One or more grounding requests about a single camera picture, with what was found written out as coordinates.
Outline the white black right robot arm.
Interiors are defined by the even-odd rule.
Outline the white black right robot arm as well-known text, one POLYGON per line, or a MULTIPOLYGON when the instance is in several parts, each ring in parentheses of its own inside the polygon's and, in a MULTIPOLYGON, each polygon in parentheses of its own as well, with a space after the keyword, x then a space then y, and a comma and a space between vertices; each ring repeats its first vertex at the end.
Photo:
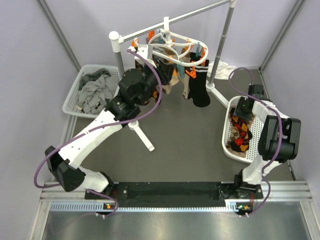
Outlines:
POLYGON ((265 98, 264 87, 248 87, 245 113, 252 113, 263 122, 257 144, 258 155, 234 177, 233 192, 239 198, 260 189, 261 182, 274 168, 298 155, 302 122, 281 113, 273 102, 265 98))

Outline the red black argyle sock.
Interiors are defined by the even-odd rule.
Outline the red black argyle sock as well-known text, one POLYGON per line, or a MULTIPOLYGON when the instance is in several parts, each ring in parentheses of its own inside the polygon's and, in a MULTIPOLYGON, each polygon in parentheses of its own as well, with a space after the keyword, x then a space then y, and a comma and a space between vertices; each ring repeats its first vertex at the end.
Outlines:
POLYGON ((231 136, 226 146, 234 152, 245 153, 250 148, 250 140, 253 137, 249 129, 250 122, 234 115, 235 110, 233 107, 229 112, 231 136))
POLYGON ((159 86, 157 85, 151 95, 146 99, 144 105, 148 105, 149 103, 157 103, 160 97, 159 86))

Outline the white oval peg hanger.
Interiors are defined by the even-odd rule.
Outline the white oval peg hanger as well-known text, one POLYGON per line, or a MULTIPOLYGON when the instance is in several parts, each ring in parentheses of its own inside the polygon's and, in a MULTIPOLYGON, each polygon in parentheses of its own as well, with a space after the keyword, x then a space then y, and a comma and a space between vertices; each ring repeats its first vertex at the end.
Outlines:
POLYGON ((158 33, 150 38, 147 45, 151 48, 162 49, 153 50, 152 54, 163 58, 174 64, 183 67, 195 67, 203 64, 209 54, 209 49, 202 41, 186 37, 170 31, 170 19, 168 16, 163 18, 163 28, 158 29, 158 33), (184 58, 195 49, 199 55, 199 60, 186 62, 184 58))

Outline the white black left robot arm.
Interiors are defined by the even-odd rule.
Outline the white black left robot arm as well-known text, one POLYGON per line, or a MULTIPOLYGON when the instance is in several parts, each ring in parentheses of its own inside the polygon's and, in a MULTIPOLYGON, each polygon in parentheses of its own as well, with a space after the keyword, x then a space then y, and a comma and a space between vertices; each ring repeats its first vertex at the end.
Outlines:
POLYGON ((143 71, 137 68, 127 70, 118 83, 118 94, 86 128, 69 143, 46 150, 48 169, 65 192, 89 189, 105 199, 113 194, 112 181, 106 174, 85 169, 81 164, 104 140, 128 124, 149 151, 155 149, 140 129, 137 117, 140 107, 147 105, 154 93, 162 93, 160 87, 169 83, 174 68, 173 63, 157 60, 145 65, 143 71))

